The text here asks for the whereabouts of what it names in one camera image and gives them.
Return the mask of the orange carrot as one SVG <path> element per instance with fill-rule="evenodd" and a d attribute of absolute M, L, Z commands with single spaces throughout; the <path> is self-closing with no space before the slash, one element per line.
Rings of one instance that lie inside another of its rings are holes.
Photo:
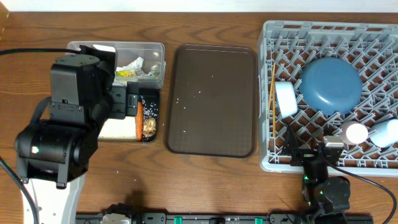
<path fill-rule="evenodd" d="M 143 136 L 143 121 L 144 121 L 144 109 L 142 103 L 137 103 L 137 114 L 135 117 L 136 122 L 136 140 L 142 141 Z"/>

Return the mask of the white pink cup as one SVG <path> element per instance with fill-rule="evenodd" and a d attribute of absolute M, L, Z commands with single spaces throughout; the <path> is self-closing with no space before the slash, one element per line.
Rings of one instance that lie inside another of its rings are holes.
<path fill-rule="evenodd" d="M 341 140 L 347 145 L 361 144 L 368 138 L 368 130 L 365 125 L 357 121 L 347 121 L 341 125 Z"/>

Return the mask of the yellow-green snack wrapper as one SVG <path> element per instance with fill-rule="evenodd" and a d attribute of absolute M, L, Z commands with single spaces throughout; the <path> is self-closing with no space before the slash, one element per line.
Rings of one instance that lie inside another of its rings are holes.
<path fill-rule="evenodd" d="M 117 77 L 135 77 L 136 71 L 135 70 L 126 70 L 126 71 L 116 71 Z"/>

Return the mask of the aluminium foil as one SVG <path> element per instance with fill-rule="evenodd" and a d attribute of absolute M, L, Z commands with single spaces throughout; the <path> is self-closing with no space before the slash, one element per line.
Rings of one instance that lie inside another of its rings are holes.
<path fill-rule="evenodd" d="M 157 77 L 159 75 L 158 72 L 155 70 L 151 70 L 148 73 L 144 72 L 141 69 L 136 70 L 136 76 L 137 77 Z"/>

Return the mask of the white paper napkin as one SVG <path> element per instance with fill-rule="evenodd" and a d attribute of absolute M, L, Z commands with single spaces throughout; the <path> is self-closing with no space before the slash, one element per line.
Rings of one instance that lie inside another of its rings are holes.
<path fill-rule="evenodd" d="M 118 67 L 116 69 L 117 72 L 122 72 L 122 71 L 131 71 L 131 70 L 138 70 L 141 69 L 144 63 L 144 59 L 142 57 L 138 57 L 135 59 L 135 61 L 131 62 L 130 64 L 123 66 L 123 67 Z"/>

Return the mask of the brown morel mushroom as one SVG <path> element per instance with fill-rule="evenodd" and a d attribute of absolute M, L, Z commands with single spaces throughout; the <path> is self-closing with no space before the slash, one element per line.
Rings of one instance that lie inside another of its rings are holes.
<path fill-rule="evenodd" d="M 143 136 L 145 138 L 152 137 L 156 132 L 156 120 L 153 117 L 147 118 L 143 121 Z"/>

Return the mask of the light blue rice bowl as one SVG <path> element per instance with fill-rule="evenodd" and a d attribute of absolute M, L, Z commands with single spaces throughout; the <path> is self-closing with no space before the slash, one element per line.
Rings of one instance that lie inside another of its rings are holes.
<path fill-rule="evenodd" d="M 292 116 L 298 111 L 294 86 L 291 82 L 275 82 L 275 93 L 282 118 Z"/>

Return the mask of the large blue plate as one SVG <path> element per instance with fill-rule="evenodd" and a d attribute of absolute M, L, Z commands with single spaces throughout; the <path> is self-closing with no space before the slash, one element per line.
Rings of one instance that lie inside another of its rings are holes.
<path fill-rule="evenodd" d="M 300 79 L 304 102 L 325 115 L 348 114 L 360 101 L 363 84 L 359 73 L 342 59 L 315 60 L 304 66 Z"/>

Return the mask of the white blue cup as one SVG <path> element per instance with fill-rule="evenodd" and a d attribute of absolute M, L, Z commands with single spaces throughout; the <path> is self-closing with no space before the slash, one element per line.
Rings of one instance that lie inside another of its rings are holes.
<path fill-rule="evenodd" d="M 397 119 L 375 124 L 371 131 L 375 131 L 375 133 L 370 137 L 370 140 L 377 147 L 393 145 L 397 142 Z"/>

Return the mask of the wooden chopstick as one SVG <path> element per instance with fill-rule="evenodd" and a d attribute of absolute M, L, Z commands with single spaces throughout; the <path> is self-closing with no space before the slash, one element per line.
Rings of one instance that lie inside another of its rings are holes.
<path fill-rule="evenodd" d="M 273 91 L 274 91 L 275 65 L 276 65 L 276 63 L 274 62 L 273 67 L 272 67 L 271 85 L 270 85 L 270 90 L 269 90 L 269 103 L 268 103 L 269 110 L 268 110 L 268 118 L 270 118 L 272 96 L 273 96 Z"/>
<path fill-rule="evenodd" d="M 272 136 L 276 138 L 276 115 L 275 115 L 275 78 L 272 78 Z"/>

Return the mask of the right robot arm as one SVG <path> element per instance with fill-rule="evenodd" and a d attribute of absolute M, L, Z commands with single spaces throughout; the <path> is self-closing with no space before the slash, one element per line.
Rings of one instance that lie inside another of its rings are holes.
<path fill-rule="evenodd" d="M 350 208 L 350 182 L 343 176 L 330 177 L 328 166 L 338 162 L 344 143 L 337 136 L 325 136 L 314 148 L 300 147 L 291 126 L 282 147 L 291 166 L 303 167 L 302 195 L 309 209 L 295 223 L 346 223 L 344 211 Z"/>

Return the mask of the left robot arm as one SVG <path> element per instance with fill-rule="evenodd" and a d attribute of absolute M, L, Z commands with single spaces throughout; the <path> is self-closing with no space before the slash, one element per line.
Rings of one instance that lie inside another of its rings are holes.
<path fill-rule="evenodd" d="M 51 95 L 16 137 L 25 223 L 74 223 L 90 157 L 109 119 L 138 113 L 138 89 L 113 87 L 114 47 L 65 49 L 50 69 Z"/>

